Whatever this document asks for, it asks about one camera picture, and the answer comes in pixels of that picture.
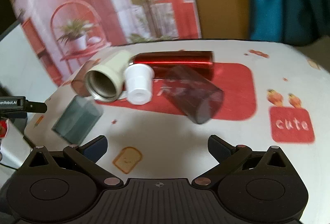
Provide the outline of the dark green translucent cup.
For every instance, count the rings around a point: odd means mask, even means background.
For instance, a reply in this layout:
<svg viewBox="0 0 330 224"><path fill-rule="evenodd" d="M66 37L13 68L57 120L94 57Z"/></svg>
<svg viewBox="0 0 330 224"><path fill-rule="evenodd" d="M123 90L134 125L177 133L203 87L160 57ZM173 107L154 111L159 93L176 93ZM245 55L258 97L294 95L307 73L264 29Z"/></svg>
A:
<svg viewBox="0 0 330 224"><path fill-rule="evenodd" d="M81 145L102 115L100 105L76 95L51 129L67 143Z"/></svg>

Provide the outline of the brown translucent plastic cup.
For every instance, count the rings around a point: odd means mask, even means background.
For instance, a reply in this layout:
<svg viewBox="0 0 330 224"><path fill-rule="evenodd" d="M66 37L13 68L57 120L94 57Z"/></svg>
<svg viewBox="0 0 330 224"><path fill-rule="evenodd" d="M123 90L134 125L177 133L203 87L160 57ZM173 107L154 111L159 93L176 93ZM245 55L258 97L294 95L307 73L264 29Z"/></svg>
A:
<svg viewBox="0 0 330 224"><path fill-rule="evenodd" d="M81 66L80 70L77 72L76 76L71 81L71 87L73 91L82 97L90 96L89 91L86 88L84 77L89 69L95 66L95 60L88 60L84 65Z"/></svg>

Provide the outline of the dark maroon translucent cup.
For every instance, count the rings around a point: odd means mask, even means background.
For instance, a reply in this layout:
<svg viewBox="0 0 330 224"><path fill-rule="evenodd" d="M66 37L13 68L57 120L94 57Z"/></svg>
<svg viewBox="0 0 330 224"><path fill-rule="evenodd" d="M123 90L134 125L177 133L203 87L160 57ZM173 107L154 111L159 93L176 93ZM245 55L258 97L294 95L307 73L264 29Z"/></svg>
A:
<svg viewBox="0 0 330 224"><path fill-rule="evenodd" d="M175 66L166 74L164 96L193 123L203 124L221 109L224 92L186 66Z"/></svg>

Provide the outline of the cream steel thermos cup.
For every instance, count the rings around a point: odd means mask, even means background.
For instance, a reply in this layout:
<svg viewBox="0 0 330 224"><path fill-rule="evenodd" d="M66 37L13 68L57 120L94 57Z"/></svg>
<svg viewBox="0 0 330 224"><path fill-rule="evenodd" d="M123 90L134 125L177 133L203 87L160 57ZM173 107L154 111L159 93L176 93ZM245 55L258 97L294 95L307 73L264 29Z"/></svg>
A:
<svg viewBox="0 0 330 224"><path fill-rule="evenodd" d="M84 84L95 100L107 103L118 99L123 91L124 72L132 56L126 50L112 53L86 72Z"/></svg>

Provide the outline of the small white plastic cup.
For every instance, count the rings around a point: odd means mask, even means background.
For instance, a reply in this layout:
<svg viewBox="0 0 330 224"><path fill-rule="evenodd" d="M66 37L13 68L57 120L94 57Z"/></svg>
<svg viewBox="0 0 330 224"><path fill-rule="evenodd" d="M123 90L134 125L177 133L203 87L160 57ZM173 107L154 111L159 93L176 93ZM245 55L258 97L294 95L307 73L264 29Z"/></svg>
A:
<svg viewBox="0 0 330 224"><path fill-rule="evenodd" d="M153 69L146 64L130 65L124 72L127 100L133 105L144 105L152 99Z"/></svg>

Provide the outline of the printed room backdrop banner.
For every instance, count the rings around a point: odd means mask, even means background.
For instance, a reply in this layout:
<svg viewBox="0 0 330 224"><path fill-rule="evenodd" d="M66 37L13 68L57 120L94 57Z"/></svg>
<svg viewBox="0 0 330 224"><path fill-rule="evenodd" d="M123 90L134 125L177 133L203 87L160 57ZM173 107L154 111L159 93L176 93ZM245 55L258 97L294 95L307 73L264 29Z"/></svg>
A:
<svg viewBox="0 0 330 224"><path fill-rule="evenodd" d="M55 85L106 46L197 39L195 0L10 0Z"/></svg>

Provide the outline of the white box with red mark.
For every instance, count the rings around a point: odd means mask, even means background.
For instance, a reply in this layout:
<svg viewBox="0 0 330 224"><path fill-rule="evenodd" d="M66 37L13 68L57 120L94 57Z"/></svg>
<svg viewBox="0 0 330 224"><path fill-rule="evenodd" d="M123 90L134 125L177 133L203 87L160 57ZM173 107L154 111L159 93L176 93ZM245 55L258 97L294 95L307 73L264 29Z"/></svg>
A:
<svg viewBox="0 0 330 224"><path fill-rule="evenodd" d="M18 169L29 156L34 144L9 120L1 120L1 163Z"/></svg>

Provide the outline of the red metallic thermos bottle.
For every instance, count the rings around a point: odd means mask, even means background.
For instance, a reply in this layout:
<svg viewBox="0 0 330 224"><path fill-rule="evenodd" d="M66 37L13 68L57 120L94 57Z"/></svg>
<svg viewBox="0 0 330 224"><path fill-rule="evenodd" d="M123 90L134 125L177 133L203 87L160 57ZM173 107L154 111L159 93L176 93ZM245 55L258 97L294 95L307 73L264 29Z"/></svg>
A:
<svg viewBox="0 0 330 224"><path fill-rule="evenodd" d="M212 51L164 51L144 52L133 56L129 65L145 64L154 71L155 79L165 78L168 71L175 66L186 66L208 80L214 76L214 58Z"/></svg>

